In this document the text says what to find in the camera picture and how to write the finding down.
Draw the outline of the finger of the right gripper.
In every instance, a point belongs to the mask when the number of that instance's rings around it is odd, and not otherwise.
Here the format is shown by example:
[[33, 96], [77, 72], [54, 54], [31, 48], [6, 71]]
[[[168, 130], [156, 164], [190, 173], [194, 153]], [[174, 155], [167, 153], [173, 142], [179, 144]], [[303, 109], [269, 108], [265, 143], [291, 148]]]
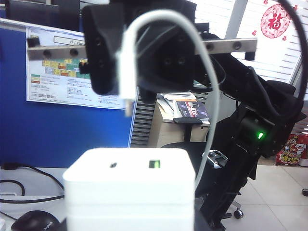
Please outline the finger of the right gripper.
[[88, 5], [82, 9], [87, 71], [99, 95], [117, 95], [116, 53], [124, 31], [124, 4]]

